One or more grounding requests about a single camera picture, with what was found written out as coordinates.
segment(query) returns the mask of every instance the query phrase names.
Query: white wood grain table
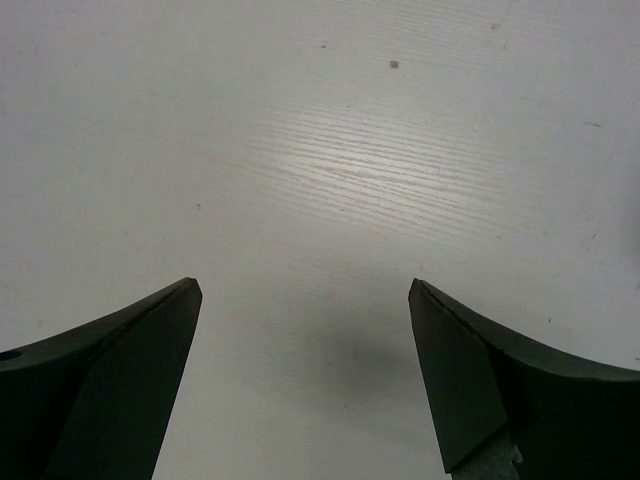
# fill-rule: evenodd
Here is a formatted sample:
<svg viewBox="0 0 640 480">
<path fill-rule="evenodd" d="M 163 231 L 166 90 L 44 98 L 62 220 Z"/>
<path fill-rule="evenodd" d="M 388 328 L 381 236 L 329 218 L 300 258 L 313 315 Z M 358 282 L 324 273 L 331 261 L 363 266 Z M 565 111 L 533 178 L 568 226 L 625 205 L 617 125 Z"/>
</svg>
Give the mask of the white wood grain table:
<svg viewBox="0 0 640 480">
<path fill-rule="evenodd" d="M 640 368 L 639 24 L 636 0 L 3 0 L 0 350 L 194 276 L 155 478 L 445 478 L 414 276 Z"/>
</svg>

